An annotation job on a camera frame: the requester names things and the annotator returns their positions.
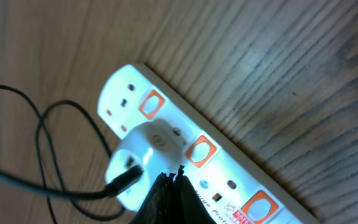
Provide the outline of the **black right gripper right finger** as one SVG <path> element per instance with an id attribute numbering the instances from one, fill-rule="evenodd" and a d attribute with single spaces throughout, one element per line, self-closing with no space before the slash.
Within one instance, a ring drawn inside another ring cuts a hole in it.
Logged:
<path id="1" fill-rule="evenodd" d="M 178 219 L 184 224 L 215 224 L 180 165 L 174 180 Z"/>

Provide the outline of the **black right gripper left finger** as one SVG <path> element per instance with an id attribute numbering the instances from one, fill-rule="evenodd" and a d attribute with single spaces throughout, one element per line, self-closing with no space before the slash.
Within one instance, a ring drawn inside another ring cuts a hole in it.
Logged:
<path id="1" fill-rule="evenodd" d="M 175 218 L 174 203 L 177 190 L 174 173 L 161 173 L 157 176 L 143 204 L 130 224 L 164 224 Z"/>

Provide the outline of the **white charger plug adapter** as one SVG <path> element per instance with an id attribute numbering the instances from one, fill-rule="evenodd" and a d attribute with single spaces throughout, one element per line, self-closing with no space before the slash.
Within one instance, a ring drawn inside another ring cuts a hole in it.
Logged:
<path id="1" fill-rule="evenodd" d="M 146 121 L 132 128 L 120 141 L 105 173 L 107 183 L 133 166 L 143 173 L 131 187 L 117 196 L 124 208 L 137 212 L 157 176 L 175 173 L 185 163 L 185 150 L 201 132 L 185 122 L 172 123 L 164 119 Z"/>

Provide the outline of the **white power strip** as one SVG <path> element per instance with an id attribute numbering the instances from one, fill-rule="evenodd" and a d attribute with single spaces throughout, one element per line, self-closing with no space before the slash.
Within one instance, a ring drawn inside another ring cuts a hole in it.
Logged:
<path id="1" fill-rule="evenodd" d="M 99 117 L 121 141 L 146 121 L 185 122 L 201 132 L 185 150 L 185 175 L 216 223 L 316 223 L 316 218 L 143 64 L 115 71 Z"/>

